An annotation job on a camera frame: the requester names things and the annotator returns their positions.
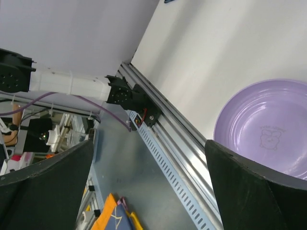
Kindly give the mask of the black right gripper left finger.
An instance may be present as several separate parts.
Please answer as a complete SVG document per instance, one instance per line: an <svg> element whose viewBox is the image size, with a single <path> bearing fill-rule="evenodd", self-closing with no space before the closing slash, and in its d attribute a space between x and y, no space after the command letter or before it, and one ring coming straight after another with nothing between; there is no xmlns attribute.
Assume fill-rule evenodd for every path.
<svg viewBox="0 0 307 230"><path fill-rule="evenodd" d="M73 230L93 160L86 140L0 177L2 230Z"/></svg>

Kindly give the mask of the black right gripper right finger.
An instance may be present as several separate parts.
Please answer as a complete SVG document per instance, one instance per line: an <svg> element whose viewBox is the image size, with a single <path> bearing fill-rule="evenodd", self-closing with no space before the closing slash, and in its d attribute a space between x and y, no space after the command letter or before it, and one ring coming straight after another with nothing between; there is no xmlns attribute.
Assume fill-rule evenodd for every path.
<svg viewBox="0 0 307 230"><path fill-rule="evenodd" d="M307 182L249 160L214 140L204 146L225 230L305 230Z"/></svg>

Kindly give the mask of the purple plastic plate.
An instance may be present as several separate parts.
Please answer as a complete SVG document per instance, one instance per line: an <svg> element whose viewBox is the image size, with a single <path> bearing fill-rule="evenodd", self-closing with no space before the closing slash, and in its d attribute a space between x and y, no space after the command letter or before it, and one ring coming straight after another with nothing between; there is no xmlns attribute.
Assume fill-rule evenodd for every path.
<svg viewBox="0 0 307 230"><path fill-rule="evenodd" d="M213 139L281 173L307 178L307 84L266 80L234 95L221 110Z"/></svg>

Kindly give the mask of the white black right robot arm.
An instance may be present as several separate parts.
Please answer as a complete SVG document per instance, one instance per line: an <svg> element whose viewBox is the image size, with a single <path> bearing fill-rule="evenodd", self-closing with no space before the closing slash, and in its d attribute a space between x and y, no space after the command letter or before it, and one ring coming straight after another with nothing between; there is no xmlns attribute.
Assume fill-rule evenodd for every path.
<svg viewBox="0 0 307 230"><path fill-rule="evenodd" d="M0 51L0 91L121 106L198 229L307 227L307 85L265 80L236 93L206 139L133 65L103 79Z"/></svg>

